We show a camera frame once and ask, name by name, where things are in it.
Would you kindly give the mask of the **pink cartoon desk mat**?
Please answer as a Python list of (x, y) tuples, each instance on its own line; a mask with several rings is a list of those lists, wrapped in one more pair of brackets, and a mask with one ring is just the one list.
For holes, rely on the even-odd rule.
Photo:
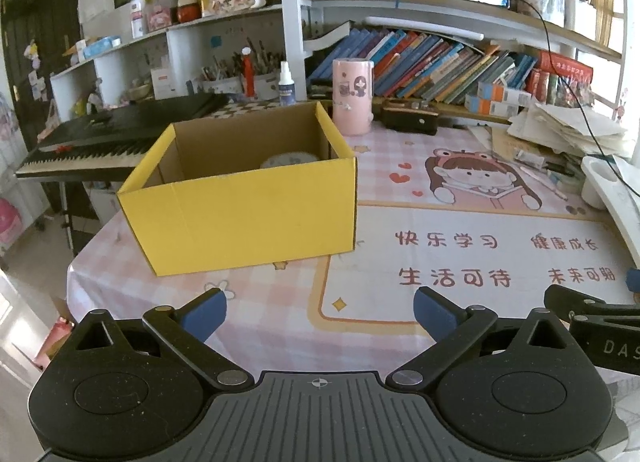
[(612, 304), (634, 299), (625, 281), (634, 262), (614, 225), (469, 133), (375, 127), (344, 139), (357, 159), (352, 252), (160, 277), (121, 210), (70, 264), (70, 312), (137, 319), (219, 288), (227, 317), (207, 343), (248, 372), (387, 374), (433, 343), (413, 315), (421, 286), (503, 318), (541, 306), (553, 283)]

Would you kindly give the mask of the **white pink pen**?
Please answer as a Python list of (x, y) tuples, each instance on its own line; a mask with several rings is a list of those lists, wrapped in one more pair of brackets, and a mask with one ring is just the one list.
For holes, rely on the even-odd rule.
[(544, 180), (544, 178), (542, 178), (540, 175), (536, 174), (530, 168), (527, 168), (525, 166), (520, 166), (520, 170), (529, 178), (532, 178), (535, 182), (538, 182), (538, 184), (541, 184), (544, 188), (549, 190), (551, 193), (553, 193), (555, 196), (557, 196), (561, 200), (563, 201), (568, 200), (568, 196), (562, 193), (562, 191), (560, 191), (558, 188), (556, 188), (555, 185), (553, 185), (552, 182), (550, 182), (550, 180)]

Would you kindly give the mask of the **stack of papers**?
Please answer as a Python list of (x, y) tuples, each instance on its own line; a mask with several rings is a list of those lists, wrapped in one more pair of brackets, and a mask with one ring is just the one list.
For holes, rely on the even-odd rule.
[(626, 130), (588, 106), (562, 108), (533, 102), (506, 119), (508, 134), (562, 156), (566, 167), (580, 170), (585, 156), (603, 163), (602, 175), (616, 182), (615, 157), (625, 157)]

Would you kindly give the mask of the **yellow cardboard box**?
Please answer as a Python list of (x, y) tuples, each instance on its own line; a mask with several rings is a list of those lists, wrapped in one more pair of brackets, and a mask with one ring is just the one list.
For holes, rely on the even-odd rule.
[[(319, 161), (261, 168), (286, 152)], [(169, 125), (117, 193), (160, 276), (349, 253), (357, 159), (318, 102)]]

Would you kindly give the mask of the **round tape roll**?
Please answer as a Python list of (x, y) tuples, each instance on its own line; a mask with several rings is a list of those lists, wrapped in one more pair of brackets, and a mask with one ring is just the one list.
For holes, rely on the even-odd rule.
[(261, 168), (285, 167), (318, 162), (318, 156), (308, 152), (286, 152), (272, 156), (262, 163)]

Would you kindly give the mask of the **black electronic keyboard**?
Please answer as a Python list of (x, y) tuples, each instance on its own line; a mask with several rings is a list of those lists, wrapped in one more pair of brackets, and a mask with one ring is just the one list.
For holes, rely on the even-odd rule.
[(224, 94), (197, 94), (75, 118), (37, 144), (15, 176), (35, 182), (122, 182), (167, 126), (204, 118), (228, 102)]

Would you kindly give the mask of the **dark wooden organizer box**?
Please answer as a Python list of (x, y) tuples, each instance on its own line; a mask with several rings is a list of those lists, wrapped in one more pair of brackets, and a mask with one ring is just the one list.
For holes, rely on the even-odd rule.
[(382, 103), (380, 121), (395, 132), (435, 136), (438, 116), (427, 101), (389, 99)]

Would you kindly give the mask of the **orange white box lower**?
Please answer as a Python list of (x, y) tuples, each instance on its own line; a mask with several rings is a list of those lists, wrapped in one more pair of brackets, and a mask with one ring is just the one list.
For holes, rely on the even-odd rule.
[(517, 115), (520, 108), (505, 102), (483, 99), (477, 96), (466, 95), (465, 109), (480, 115), (491, 115), (496, 118), (510, 118)]

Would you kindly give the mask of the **orange white box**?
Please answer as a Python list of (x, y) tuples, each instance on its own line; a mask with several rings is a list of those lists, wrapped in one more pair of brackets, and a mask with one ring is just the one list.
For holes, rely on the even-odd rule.
[(505, 102), (483, 99), (477, 96), (466, 95), (465, 109), (480, 115), (491, 115), (496, 118), (510, 118), (517, 115), (520, 108)]
[(502, 102), (511, 106), (527, 107), (532, 95), (525, 90), (507, 88), (503, 84), (483, 83), (477, 85), (477, 96), (482, 99)]

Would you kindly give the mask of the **orange white box upper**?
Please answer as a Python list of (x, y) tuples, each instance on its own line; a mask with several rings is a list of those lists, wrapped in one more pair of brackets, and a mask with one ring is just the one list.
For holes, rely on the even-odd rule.
[(525, 90), (507, 88), (503, 84), (483, 83), (477, 85), (477, 96), (482, 99), (502, 102), (511, 106), (527, 107), (532, 95)]

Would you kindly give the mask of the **wooden chessboard box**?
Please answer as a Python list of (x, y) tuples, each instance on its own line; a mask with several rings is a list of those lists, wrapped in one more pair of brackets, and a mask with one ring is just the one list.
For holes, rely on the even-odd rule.
[(213, 112), (211, 118), (234, 118), (244, 114), (260, 112), (263, 110), (282, 108), (279, 100), (251, 101), (251, 102), (230, 102), (224, 107)]

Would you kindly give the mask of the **pink cylindrical container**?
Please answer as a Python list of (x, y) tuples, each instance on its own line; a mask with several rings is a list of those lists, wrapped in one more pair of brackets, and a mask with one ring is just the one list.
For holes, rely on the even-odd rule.
[(333, 61), (333, 121), (344, 136), (370, 132), (373, 112), (374, 63), (366, 59), (341, 58)]

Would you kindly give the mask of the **white spray bottle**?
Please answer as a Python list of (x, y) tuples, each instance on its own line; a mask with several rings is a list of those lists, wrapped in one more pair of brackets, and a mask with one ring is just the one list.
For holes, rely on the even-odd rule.
[(296, 104), (295, 82), (292, 77), (290, 65), (287, 61), (280, 63), (279, 76), (279, 100), (282, 107)]

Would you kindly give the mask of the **row of books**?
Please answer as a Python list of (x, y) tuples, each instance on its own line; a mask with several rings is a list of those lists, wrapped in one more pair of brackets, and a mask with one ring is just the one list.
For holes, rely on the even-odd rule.
[(459, 37), (415, 30), (356, 26), (308, 74), (311, 97), (333, 90), (333, 61), (372, 61), (373, 95), (461, 106), (480, 82), (525, 90), (541, 104), (576, 108), (594, 103), (593, 68), (548, 49), (477, 46)]

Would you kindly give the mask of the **white shelf unit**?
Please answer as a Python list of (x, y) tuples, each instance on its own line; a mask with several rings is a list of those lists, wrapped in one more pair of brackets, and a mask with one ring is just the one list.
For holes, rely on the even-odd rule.
[(72, 118), (74, 104), (90, 89), (99, 91), (104, 104), (118, 104), (144, 74), (160, 74), (176, 96), (193, 94), (206, 66), (249, 44), (283, 54), (296, 81), (296, 95), (305, 98), (306, 62), (343, 38), (344, 23), (415, 26), (454, 32), (475, 43), (549, 45), (560, 54), (583, 52), (615, 63), (624, 58), (574, 31), (469, 0), (281, 0), (174, 24), (139, 38), (131, 36), (126, 11), (117, 9), (112, 16), (119, 24), (105, 32), (120, 36), (122, 44), (51, 78), (52, 96), (64, 121)]

